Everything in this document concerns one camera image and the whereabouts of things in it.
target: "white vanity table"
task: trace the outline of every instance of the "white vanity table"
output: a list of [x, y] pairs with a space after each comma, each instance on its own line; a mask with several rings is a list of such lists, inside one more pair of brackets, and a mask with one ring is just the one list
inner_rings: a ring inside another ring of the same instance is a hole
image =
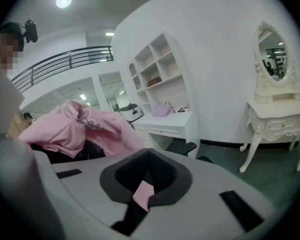
[[197, 148], [188, 153], [190, 158], [196, 158], [200, 139], [195, 131], [198, 125], [192, 111], [176, 112], [165, 117], [146, 114], [132, 124], [145, 148], [154, 148], [160, 152], [166, 150], [174, 138], [184, 139], [185, 143], [193, 142], [197, 145]]
[[[273, 43], [278, 44], [282, 48], [278, 48]], [[261, 51], [263, 45], [268, 47], [266, 53], [265, 51]], [[296, 77], [294, 61], [290, 57], [288, 49], [278, 32], [271, 25], [263, 21], [254, 37], [257, 87], [255, 97], [247, 101], [249, 114], [246, 128], [248, 130], [248, 126], [251, 124], [254, 135], [246, 161], [239, 170], [241, 173], [247, 169], [262, 139], [273, 142], [281, 136], [291, 136], [293, 140], [289, 146], [289, 150], [300, 139], [300, 88]], [[270, 75], [270, 73], [273, 74], [272, 68], [266, 68], [265, 60], [274, 58], [273, 60], [280, 67], [282, 66], [280, 57], [282, 56], [279, 54], [286, 54], [286, 71], [284, 75], [278, 74], [274, 78]], [[240, 147], [240, 151], [243, 152], [247, 148], [248, 142], [249, 140], [247, 139], [245, 144]]]

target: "purple bag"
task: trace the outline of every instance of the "purple bag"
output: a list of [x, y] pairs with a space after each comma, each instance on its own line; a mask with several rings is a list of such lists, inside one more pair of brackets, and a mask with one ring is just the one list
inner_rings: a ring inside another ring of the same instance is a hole
[[158, 105], [153, 109], [153, 111], [151, 113], [151, 116], [153, 116], [153, 117], [166, 117], [171, 111], [172, 111], [172, 106], [169, 105], [169, 104]]

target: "pink hoodie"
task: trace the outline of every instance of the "pink hoodie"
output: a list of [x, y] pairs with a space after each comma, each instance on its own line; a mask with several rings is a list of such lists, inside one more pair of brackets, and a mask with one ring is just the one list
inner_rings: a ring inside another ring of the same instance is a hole
[[118, 112], [99, 111], [75, 100], [40, 117], [18, 138], [72, 158], [83, 149], [86, 140], [101, 147], [106, 156], [144, 147]]

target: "black strap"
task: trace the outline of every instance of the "black strap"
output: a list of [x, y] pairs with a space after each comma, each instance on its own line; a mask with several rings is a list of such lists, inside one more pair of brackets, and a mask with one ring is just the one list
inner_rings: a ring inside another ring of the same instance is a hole
[[72, 170], [66, 170], [66, 171], [56, 173], [59, 179], [67, 178], [77, 174], [82, 174], [82, 171], [80, 171], [79, 169], [72, 169]]
[[233, 190], [219, 194], [246, 232], [264, 220]]

